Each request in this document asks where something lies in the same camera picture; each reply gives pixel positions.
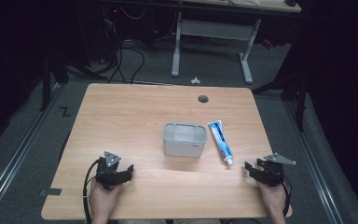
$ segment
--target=white metal stand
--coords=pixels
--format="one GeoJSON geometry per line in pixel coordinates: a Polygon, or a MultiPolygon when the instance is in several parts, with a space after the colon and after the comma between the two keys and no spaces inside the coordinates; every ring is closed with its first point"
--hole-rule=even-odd
{"type": "Polygon", "coordinates": [[[199,35],[215,38],[235,39],[247,41],[244,53],[240,53],[242,72],[247,84],[252,84],[253,79],[247,62],[249,53],[257,35],[261,20],[257,19],[254,26],[226,24],[208,21],[182,20],[182,13],[178,13],[176,27],[176,43],[172,61],[172,76],[179,76],[180,64],[180,37],[181,35],[199,35]]]}

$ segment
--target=person's hand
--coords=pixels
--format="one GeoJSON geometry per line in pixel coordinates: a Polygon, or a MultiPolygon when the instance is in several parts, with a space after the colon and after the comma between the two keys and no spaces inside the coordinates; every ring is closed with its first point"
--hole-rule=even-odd
{"type": "Polygon", "coordinates": [[[93,224],[106,224],[110,214],[116,205],[117,196],[120,193],[122,185],[112,187],[112,190],[106,190],[101,183],[95,179],[91,180],[91,190],[89,193],[89,206],[93,214],[93,224]]]}
{"type": "Polygon", "coordinates": [[[285,224],[286,219],[283,215],[283,208],[286,201],[286,193],[282,185],[269,187],[256,181],[260,187],[263,203],[267,208],[268,214],[274,224],[285,224]]]}

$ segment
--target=desk leg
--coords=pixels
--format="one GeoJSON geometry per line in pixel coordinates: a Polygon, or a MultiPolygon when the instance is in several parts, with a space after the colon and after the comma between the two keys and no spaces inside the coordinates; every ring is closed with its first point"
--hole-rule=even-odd
{"type": "Polygon", "coordinates": [[[252,84],[253,79],[251,75],[251,71],[249,70],[249,64],[248,64],[248,56],[251,52],[252,45],[255,42],[255,36],[257,35],[258,27],[260,26],[261,19],[257,19],[255,21],[255,25],[252,29],[252,32],[250,33],[248,45],[246,47],[246,51],[244,53],[240,53],[240,60],[242,65],[242,72],[243,76],[245,77],[245,83],[246,84],[252,84]]]}
{"type": "Polygon", "coordinates": [[[181,31],[182,31],[182,12],[178,12],[178,22],[176,23],[176,43],[175,43],[175,51],[173,52],[172,72],[171,72],[171,75],[173,77],[179,76],[181,31]]]}

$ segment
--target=metal bracket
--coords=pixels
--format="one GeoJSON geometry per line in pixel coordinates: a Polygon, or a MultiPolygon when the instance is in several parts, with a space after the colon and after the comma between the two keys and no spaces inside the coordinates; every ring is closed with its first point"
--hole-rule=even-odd
{"type": "Polygon", "coordinates": [[[268,160],[268,161],[273,161],[273,162],[277,162],[277,163],[281,163],[281,164],[288,164],[288,165],[296,165],[295,161],[291,161],[287,158],[285,158],[284,156],[281,156],[280,154],[278,154],[277,152],[275,152],[272,155],[269,156],[265,156],[264,159],[268,160]]]}
{"type": "Polygon", "coordinates": [[[121,157],[119,157],[113,153],[110,153],[108,151],[104,152],[104,156],[105,156],[107,167],[112,167],[113,165],[115,165],[116,163],[118,163],[121,160],[121,157]]]}

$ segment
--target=clear plastic container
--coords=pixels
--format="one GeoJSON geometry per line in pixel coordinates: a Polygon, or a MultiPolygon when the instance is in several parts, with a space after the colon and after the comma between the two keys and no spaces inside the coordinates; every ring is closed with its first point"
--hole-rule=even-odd
{"type": "Polygon", "coordinates": [[[207,140],[206,129],[198,124],[167,123],[162,134],[164,154],[200,157],[207,140]]]}

